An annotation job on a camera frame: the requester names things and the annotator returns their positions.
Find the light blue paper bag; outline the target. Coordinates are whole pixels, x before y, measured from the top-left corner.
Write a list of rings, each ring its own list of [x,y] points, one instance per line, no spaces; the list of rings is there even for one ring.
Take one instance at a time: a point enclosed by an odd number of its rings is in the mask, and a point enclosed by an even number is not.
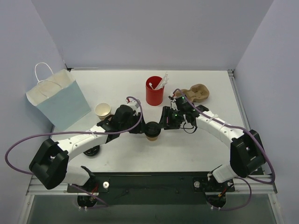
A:
[[[41,80],[37,75],[40,64],[46,65],[52,73],[47,79]],[[37,84],[26,92],[26,97],[59,131],[65,131],[91,111],[76,79],[68,70],[54,73],[47,63],[40,62],[35,65],[34,72]]]

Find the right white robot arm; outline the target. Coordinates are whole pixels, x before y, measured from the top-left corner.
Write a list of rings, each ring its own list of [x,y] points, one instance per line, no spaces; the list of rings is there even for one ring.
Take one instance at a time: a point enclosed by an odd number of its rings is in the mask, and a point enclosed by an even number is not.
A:
[[[173,100],[176,108],[164,106],[159,125],[164,130],[180,129],[183,123],[190,123],[195,129],[202,129],[219,139],[230,149],[229,162],[221,164],[207,174],[207,184],[218,190],[224,182],[235,177],[246,178],[261,167],[266,159],[257,143],[259,134],[250,130],[232,128],[203,105],[189,104],[185,97]]]

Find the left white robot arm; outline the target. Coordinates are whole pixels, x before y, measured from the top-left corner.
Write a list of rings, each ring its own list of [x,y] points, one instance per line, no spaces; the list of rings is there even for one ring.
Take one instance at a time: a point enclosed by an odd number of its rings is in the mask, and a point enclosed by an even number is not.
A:
[[[69,162],[83,152],[107,144],[121,133],[133,130],[141,121],[142,109],[136,101],[121,105],[110,119],[97,123],[83,133],[59,141],[45,140],[29,169],[46,189],[67,183],[89,192],[95,186],[95,175],[87,167],[73,166]]]

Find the black plastic cup lid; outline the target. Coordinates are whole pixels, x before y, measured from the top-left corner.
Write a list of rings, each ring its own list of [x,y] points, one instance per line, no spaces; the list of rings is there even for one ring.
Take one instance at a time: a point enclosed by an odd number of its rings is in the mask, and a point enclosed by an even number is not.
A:
[[[144,133],[147,137],[157,137],[161,133],[161,127],[157,122],[148,122],[145,125]]]

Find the brown paper coffee cup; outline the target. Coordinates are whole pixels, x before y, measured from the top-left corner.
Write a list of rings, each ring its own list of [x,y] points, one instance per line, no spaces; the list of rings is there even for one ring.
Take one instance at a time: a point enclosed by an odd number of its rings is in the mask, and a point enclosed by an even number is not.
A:
[[[149,141],[156,141],[158,139],[158,136],[148,136],[146,135],[146,138],[149,140]]]

